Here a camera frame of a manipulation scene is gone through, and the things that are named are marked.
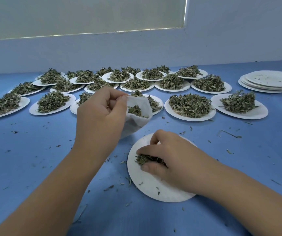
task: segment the round plate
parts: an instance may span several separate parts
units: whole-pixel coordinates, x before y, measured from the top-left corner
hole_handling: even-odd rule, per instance
[[[45,88],[46,88],[46,86],[43,86],[43,87],[41,87],[41,89],[39,89],[39,90],[36,90],[36,91],[34,91],[34,92],[32,92],[32,93],[21,94],[20,96],[23,97],[23,96],[31,95],[31,94],[34,94],[34,93],[38,93],[38,92],[44,90]]]
[[[76,115],[76,112],[77,112],[77,110],[78,110],[78,107],[80,107],[79,105],[78,105],[78,102],[80,101],[80,99],[77,99],[71,106],[70,106],[70,111],[72,112],[72,113],[74,113],[75,115]]]
[[[282,90],[282,87],[268,87],[268,86],[263,86],[263,85],[259,85],[259,84],[255,84],[250,82],[249,80],[247,80],[245,78],[245,75],[240,77],[241,82],[243,82],[245,85],[248,85],[250,87],[253,87],[255,89],[265,89],[265,90],[276,90],[276,91],[280,91]]]
[[[139,89],[139,91],[140,91],[140,92],[148,91],[148,90],[154,88],[154,84],[155,84],[154,82],[150,82],[150,87],[148,87],[148,88],[146,88],[146,89],[143,89],[143,90],[140,90],[140,89]],[[131,90],[131,89],[126,89],[126,88],[123,87],[123,84],[120,85],[120,88],[121,88],[123,91],[127,91],[127,92],[134,92],[134,91],[138,90],[138,89],[133,89],[133,90]]]
[[[72,84],[91,84],[91,83],[94,83],[94,81],[92,81],[92,82],[87,82],[87,83],[77,83],[76,82],[76,79],[77,79],[78,77],[74,77],[74,78],[72,78],[72,79],[70,79],[69,81],[70,81],[70,83],[72,83]]]
[[[109,72],[109,73],[107,73],[107,74],[104,74],[104,75],[102,76],[102,79],[103,79],[104,81],[106,81],[107,83],[111,83],[111,84],[122,84],[122,83],[126,83],[128,80],[134,78],[134,75],[131,74],[131,73],[129,73],[130,78],[127,79],[126,81],[115,82],[115,81],[110,81],[110,80],[107,79],[107,78],[109,78],[109,76],[110,76],[111,74],[112,74],[112,72]]]
[[[213,106],[213,104],[211,105],[211,111],[201,117],[201,118],[190,118],[190,117],[185,117],[185,116],[182,116],[182,115],[179,115],[178,113],[176,113],[172,108],[171,106],[169,105],[169,99],[166,100],[165,104],[164,104],[164,107],[165,107],[165,110],[170,114],[172,115],[173,117],[175,118],[178,118],[178,119],[181,119],[181,120],[185,120],[185,121],[190,121],[190,122],[202,122],[202,121],[206,121],[206,120],[209,120],[211,118],[213,118],[216,114],[216,110],[215,110],[215,107]]]
[[[199,69],[199,71],[200,71],[200,73],[202,75],[197,75],[197,77],[184,77],[184,76],[179,76],[179,77],[181,77],[183,79],[202,79],[202,78],[204,78],[204,77],[209,75],[208,72],[206,72],[206,71],[204,71],[202,69]],[[177,71],[169,71],[170,74],[175,74],[176,72]]]
[[[193,81],[190,83],[190,85],[191,85],[191,87],[192,87],[193,89],[195,89],[195,90],[197,90],[197,91],[200,91],[200,92],[202,92],[202,93],[210,93],[210,94],[227,93],[227,92],[229,92],[229,91],[232,90],[232,87],[230,86],[230,84],[228,84],[228,83],[226,83],[226,82],[224,82],[225,90],[220,91],[220,92],[208,92],[208,91],[204,91],[204,90],[198,89],[197,87],[195,87],[195,86],[193,85]]]
[[[271,70],[254,71],[245,75],[245,78],[255,84],[268,87],[282,87],[282,72]]]
[[[160,72],[163,74],[163,77],[165,77],[165,76],[167,75],[166,73],[164,73],[164,72],[162,72],[162,71],[160,71]],[[138,79],[142,79],[142,80],[146,80],[146,81],[160,81],[160,80],[163,79],[163,78],[161,78],[161,79],[144,79],[144,78],[142,78],[142,73],[143,73],[143,71],[137,73],[137,74],[136,74],[136,77],[137,77]]]
[[[143,96],[146,97],[146,98],[147,98],[148,96],[151,96],[151,98],[152,98],[154,101],[160,103],[160,104],[159,104],[159,107],[162,107],[162,108],[159,109],[159,110],[157,110],[157,111],[155,111],[155,112],[153,112],[153,115],[159,113],[159,112],[164,108],[164,103],[163,103],[163,101],[162,101],[160,98],[158,98],[158,97],[156,97],[156,96],[153,96],[153,95],[148,95],[148,94],[143,94]]]
[[[268,109],[257,100],[254,101],[254,104],[259,107],[254,108],[250,110],[249,112],[246,112],[245,114],[244,113],[231,113],[225,110],[224,107],[220,107],[220,106],[223,106],[220,99],[227,98],[230,95],[231,95],[230,93],[222,93],[222,94],[214,95],[211,98],[212,104],[215,106],[217,110],[221,111],[222,113],[225,113],[232,117],[242,118],[242,119],[261,119],[261,118],[265,118],[269,113]]]
[[[60,76],[63,77],[65,76],[66,74],[64,72],[60,72]]]
[[[85,86],[85,84],[82,84],[80,87],[78,87],[77,89],[75,89],[75,90],[71,90],[71,91],[67,91],[67,92],[61,92],[61,93],[72,93],[72,92],[75,92],[75,91],[78,91],[78,90],[80,90],[81,88],[83,88]],[[51,88],[50,90],[49,90],[49,92],[55,92],[56,90],[55,89],[53,89],[53,88]]]
[[[185,90],[190,88],[190,83],[188,81],[184,81],[183,84],[182,84],[182,88],[176,89],[176,90],[163,89],[159,86],[159,84],[160,84],[160,81],[155,82],[155,87],[160,89],[160,90],[166,91],[166,92],[181,92],[181,91],[185,91]]]
[[[26,107],[29,103],[30,103],[30,99],[29,98],[21,97],[21,100],[19,102],[19,107],[17,109],[15,109],[15,110],[12,110],[12,111],[7,112],[5,114],[1,114],[0,118],[3,117],[3,116],[9,115],[11,113],[15,113],[16,111],[19,111],[20,109]]]
[[[138,163],[135,162],[137,150],[143,146],[149,145],[152,136],[153,133],[139,139],[132,146],[129,152],[127,167],[130,178],[134,182],[135,186],[138,187],[138,189],[148,197],[163,202],[183,202],[194,197],[195,194],[179,190],[173,186],[170,186],[167,182],[161,180],[161,178],[142,171]]]
[[[238,79],[238,83],[242,86],[242,87],[245,87],[247,89],[250,89],[250,90],[254,90],[254,91],[258,91],[258,92],[262,92],[262,93],[282,93],[282,90],[265,90],[265,89],[257,89],[257,88],[254,88],[254,87],[250,87],[249,85],[246,85],[245,83],[243,83],[241,81],[241,79]]]
[[[113,87],[114,89],[117,88],[119,86],[119,84],[115,84],[115,86]],[[93,91],[93,90],[90,90],[88,89],[88,85],[85,86],[84,88],[84,91],[86,91],[87,93],[90,93],[90,94],[94,94],[96,91]]]
[[[54,83],[54,84],[42,84],[40,79],[35,80],[32,84],[33,84],[33,85],[36,85],[36,86],[52,86],[52,85],[56,85],[56,83]]]
[[[64,93],[64,95],[65,95],[65,96],[69,96],[70,99],[69,99],[68,102],[66,102],[66,104],[65,104],[64,106],[58,108],[57,110],[51,111],[51,112],[49,112],[49,113],[39,113],[39,112],[37,112],[37,109],[38,109],[38,102],[36,102],[36,103],[34,103],[34,104],[30,107],[30,109],[29,109],[30,114],[33,114],[33,115],[48,115],[48,114],[53,114],[53,113],[62,111],[62,110],[64,110],[64,109],[70,107],[70,106],[74,103],[74,101],[76,101],[76,97],[75,97],[74,95],[69,94],[69,93]]]

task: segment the blue tabletop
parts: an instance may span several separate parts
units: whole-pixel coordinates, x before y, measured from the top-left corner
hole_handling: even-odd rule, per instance
[[[239,89],[248,91],[237,83],[241,75],[257,70],[282,71],[282,61],[206,65],[199,68],[220,75],[232,85],[231,92]],[[19,82],[32,81],[37,75],[39,73],[0,75],[0,97]],[[73,145],[76,115],[69,108],[46,116],[29,114],[29,107],[48,91],[47,88],[27,96],[31,99],[27,107],[0,118],[0,223],[46,178]],[[73,94],[78,99],[83,91]],[[155,95],[163,102],[171,95],[156,88],[145,93]],[[179,94],[186,93],[212,96],[192,88]],[[180,203],[165,203],[147,197],[133,184],[128,186],[125,178],[128,177],[127,165],[119,163],[127,159],[131,145],[144,135],[157,129],[175,133],[186,131],[183,136],[210,156],[282,194],[282,93],[256,92],[256,99],[269,109],[269,115],[260,120],[248,120],[251,124],[221,112],[216,113],[214,122],[186,122],[173,118],[165,110],[154,115],[145,127],[119,141],[109,161],[103,164],[89,184],[87,190],[90,193],[84,194],[75,219],[86,204],[87,209],[81,217],[81,223],[70,227],[68,236],[249,235],[230,213],[205,197],[195,196]],[[219,137],[217,133],[220,130],[233,134],[238,130],[242,138],[224,133]],[[114,188],[103,191],[113,184]]]

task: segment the person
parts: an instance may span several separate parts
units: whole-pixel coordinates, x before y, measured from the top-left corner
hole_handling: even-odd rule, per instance
[[[120,139],[126,111],[127,94],[110,87],[101,88],[84,102],[77,111],[72,150],[0,224],[0,235],[66,235],[88,184]],[[158,130],[150,145],[138,153],[160,157],[168,166],[149,162],[142,170],[218,202],[253,235],[282,235],[280,194],[177,134]]]

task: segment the stack of plates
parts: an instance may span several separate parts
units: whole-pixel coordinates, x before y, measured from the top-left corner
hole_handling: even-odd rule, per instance
[[[264,93],[282,93],[282,72],[260,70],[243,75],[238,83],[248,89]]]

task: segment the hand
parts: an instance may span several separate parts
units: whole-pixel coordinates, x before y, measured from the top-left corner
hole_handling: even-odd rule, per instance
[[[216,186],[225,167],[177,134],[163,130],[156,131],[150,145],[141,147],[137,153],[162,158],[168,167],[148,162],[141,167],[143,171],[157,175],[186,192],[204,196],[208,196]]]
[[[123,91],[102,87],[77,110],[72,150],[102,164],[116,147],[125,123],[127,97]]]

